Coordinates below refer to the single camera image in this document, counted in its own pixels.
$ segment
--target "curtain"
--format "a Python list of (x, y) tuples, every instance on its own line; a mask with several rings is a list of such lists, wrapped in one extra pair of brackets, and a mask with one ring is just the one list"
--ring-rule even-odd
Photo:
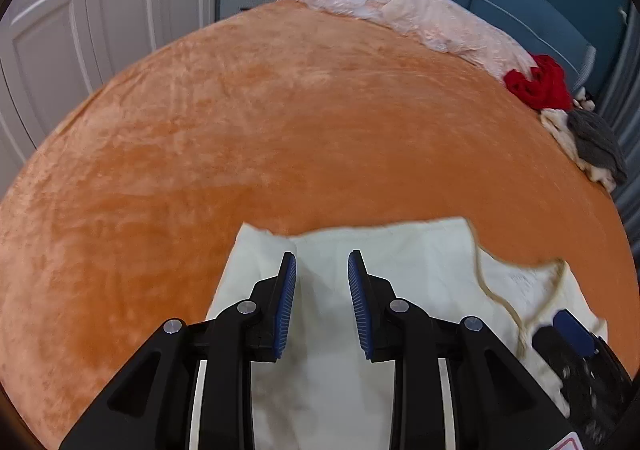
[(628, 181), (613, 192), (640, 280), (640, 15), (631, 4), (625, 40), (597, 113), (613, 129), (628, 169)]

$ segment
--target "red and white label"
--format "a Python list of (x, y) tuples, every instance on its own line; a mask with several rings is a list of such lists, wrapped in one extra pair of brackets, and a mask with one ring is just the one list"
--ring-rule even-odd
[(582, 443), (580, 443), (580, 438), (578, 438), (577, 433), (571, 432), (549, 450), (584, 450), (584, 448), (582, 448)]

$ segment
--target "gray cloth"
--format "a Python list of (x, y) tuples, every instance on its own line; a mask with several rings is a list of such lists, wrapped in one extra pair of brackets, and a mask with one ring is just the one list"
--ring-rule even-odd
[(613, 130), (600, 116), (588, 110), (572, 110), (566, 126), (574, 134), (580, 159), (608, 168), (618, 184), (626, 182), (626, 163)]

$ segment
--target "red cloth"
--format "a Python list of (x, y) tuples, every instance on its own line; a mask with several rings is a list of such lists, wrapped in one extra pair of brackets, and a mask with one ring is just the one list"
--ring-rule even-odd
[(507, 89), (536, 110), (572, 110), (573, 103), (564, 84), (564, 69), (549, 55), (531, 55), (538, 67), (531, 68), (531, 81), (512, 69), (504, 75)]

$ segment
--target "orange blanket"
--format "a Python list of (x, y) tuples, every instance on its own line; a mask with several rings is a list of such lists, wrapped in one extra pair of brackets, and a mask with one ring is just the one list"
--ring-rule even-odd
[(532, 110), (389, 29), (261, 6), (126, 69), (28, 162), (0, 205), (0, 380), (55, 449), (161, 321), (204, 318), (243, 221), (447, 216), (500, 258), (565, 258), (637, 368), (616, 209)]

